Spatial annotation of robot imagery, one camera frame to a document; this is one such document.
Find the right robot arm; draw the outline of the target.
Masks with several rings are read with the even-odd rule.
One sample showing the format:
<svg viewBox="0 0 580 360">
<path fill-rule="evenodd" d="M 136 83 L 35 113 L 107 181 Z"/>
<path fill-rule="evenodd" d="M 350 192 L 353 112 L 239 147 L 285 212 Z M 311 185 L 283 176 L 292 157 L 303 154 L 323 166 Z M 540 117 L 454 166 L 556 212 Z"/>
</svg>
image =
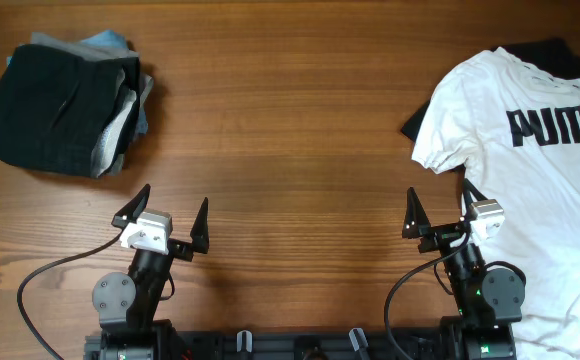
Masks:
<svg viewBox="0 0 580 360">
<path fill-rule="evenodd" d="M 433 226 L 413 188 L 407 190 L 402 236 L 419 241 L 421 253 L 437 252 L 449 280 L 444 290 L 458 314 L 445 316 L 419 353 L 429 359 L 514 359 L 511 325 L 522 319 L 526 277 L 505 262 L 486 262 L 480 246 L 493 239 L 505 217 L 501 205 L 463 181 L 465 213 L 454 223 Z"/>
</svg>

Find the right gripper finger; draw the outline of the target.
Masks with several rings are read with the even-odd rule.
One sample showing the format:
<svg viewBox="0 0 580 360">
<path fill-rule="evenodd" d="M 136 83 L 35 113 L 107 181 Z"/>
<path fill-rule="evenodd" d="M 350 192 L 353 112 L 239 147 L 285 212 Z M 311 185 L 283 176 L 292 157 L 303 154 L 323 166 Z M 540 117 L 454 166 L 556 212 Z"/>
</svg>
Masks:
<svg viewBox="0 0 580 360">
<path fill-rule="evenodd" d="M 407 192 L 407 205 L 402 229 L 403 238 L 421 238 L 430 229 L 430 221 L 413 187 Z"/>
<path fill-rule="evenodd" d="M 483 195 L 467 178 L 463 179 L 461 193 L 463 203 L 467 210 L 469 210 L 472 205 L 480 205 L 483 201 L 487 200 L 487 197 Z"/>
</svg>

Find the white Puma t-shirt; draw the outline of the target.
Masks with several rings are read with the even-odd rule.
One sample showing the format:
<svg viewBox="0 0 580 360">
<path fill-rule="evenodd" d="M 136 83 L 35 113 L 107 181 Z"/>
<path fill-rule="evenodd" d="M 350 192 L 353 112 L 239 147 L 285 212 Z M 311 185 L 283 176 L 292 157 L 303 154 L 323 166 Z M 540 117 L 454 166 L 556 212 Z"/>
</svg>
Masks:
<svg viewBox="0 0 580 360">
<path fill-rule="evenodd" d="M 436 173 L 463 167 L 503 207 L 481 251 L 526 275 L 519 357 L 580 359 L 580 78 L 483 51 L 437 85 L 412 157 Z"/>
</svg>

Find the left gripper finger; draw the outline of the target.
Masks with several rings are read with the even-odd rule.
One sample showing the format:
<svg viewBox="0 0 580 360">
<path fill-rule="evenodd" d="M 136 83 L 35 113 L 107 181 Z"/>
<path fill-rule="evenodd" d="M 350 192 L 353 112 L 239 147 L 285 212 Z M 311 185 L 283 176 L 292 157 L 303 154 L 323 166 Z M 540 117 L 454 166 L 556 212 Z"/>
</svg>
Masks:
<svg viewBox="0 0 580 360">
<path fill-rule="evenodd" d="M 119 211 L 117 211 L 111 221 L 115 228 L 124 229 L 128 224 L 135 223 L 140 214 L 146 209 L 151 186 L 145 184 L 144 187 Z"/>
<path fill-rule="evenodd" d="M 192 247 L 197 253 L 207 254 L 209 251 L 208 212 L 209 199 L 205 197 L 190 231 Z"/>
</svg>

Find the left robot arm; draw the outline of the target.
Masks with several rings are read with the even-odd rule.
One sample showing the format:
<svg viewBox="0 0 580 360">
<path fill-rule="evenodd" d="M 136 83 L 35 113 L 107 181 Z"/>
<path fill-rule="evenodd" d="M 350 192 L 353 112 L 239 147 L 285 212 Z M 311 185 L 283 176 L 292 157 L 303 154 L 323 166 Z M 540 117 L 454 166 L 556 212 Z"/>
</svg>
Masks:
<svg viewBox="0 0 580 360">
<path fill-rule="evenodd" d="M 190 262 L 209 250 L 205 199 L 190 231 L 191 240 L 171 237 L 172 216 L 147 207 L 151 187 L 145 185 L 118 210 L 111 225 L 120 230 L 121 246 L 135 251 L 128 270 L 103 276 L 92 291 L 101 333 L 86 339 L 84 357 L 97 360 L 191 359 L 191 350 L 169 320 L 154 319 L 163 293 L 174 284 L 174 261 Z"/>
</svg>

